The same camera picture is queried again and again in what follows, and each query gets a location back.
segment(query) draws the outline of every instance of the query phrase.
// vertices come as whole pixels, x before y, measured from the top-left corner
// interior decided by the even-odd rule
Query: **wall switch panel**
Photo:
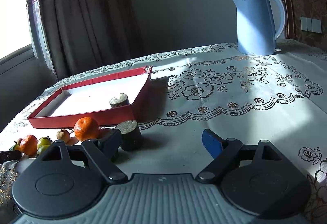
[[[308,31],[306,17],[301,17],[301,30]]]
[[[311,18],[307,18],[307,29],[308,29],[308,31],[312,32]]]
[[[301,20],[301,30],[321,33],[321,21],[319,19],[301,17],[300,20]]]
[[[321,21],[319,19],[311,19],[312,32],[321,33]]]

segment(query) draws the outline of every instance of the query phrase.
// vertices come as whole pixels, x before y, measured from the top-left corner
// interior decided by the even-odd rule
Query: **white tablecloth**
[[[212,160],[202,146],[205,128],[244,144],[268,139],[311,182],[305,215],[313,223],[327,223],[327,53],[295,40],[280,40],[278,46],[281,52],[257,57],[223,43],[149,55],[63,79],[0,133],[0,151],[27,134],[55,139],[58,129],[34,129],[27,116],[59,87],[152,65],[151,96],[139,125],[146,142],[135,152],[120,150],[121,170],[129,176],[196,175]],[[32,161],[19,162],[18,175]]]

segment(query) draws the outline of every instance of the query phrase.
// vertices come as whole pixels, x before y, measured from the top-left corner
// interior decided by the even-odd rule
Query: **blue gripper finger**
[[[223,151],[223,145],[217,137],[210,129],[205,129],[202,133],[202,144],[214,159]]]

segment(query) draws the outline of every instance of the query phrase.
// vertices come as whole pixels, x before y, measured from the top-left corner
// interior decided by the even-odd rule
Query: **ribbed gray surface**
[[[38,220],[23,215],[16,224],[308,224],[297,215],[259,220],[232,207],[210,184],[191,174],[135,174],[132,181],[108,188],[90,210],[66,220]]]

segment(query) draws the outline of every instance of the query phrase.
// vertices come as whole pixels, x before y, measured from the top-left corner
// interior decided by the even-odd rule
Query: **small orange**
[[[90,117],[84,117],[79,119],[75,123],[75,136],[76,138],[83,142],[87,139],[97,139],[100,135],[99,125],[95,119]]]
[[[28,156],[33,156],[38,151],[38,140],[34,135],[27,135],[20,143],[20,150]]]

